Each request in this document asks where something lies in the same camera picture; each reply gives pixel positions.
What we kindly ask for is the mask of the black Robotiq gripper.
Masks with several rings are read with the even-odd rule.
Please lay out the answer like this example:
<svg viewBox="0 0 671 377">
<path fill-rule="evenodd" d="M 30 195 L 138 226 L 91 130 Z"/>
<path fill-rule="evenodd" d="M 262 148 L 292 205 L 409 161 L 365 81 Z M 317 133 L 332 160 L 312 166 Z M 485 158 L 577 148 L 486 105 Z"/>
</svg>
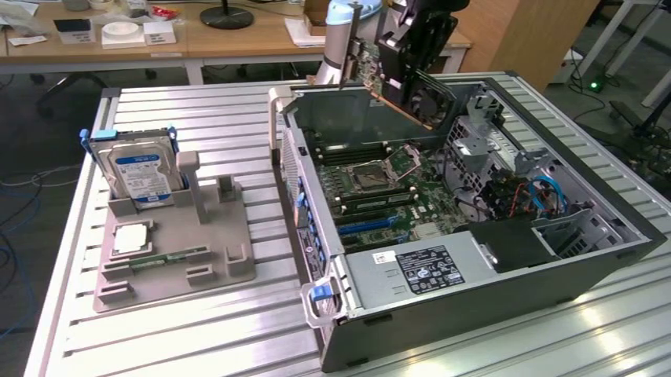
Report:
<svg viewBox="0 0 671 377">
<path fill-rule="evenodd" d="M 376 37 L 381 97 L 408 115 L 444 115 L 453 95 L 430 77 L 466 1 L 393 2 Z"/>
</svg>

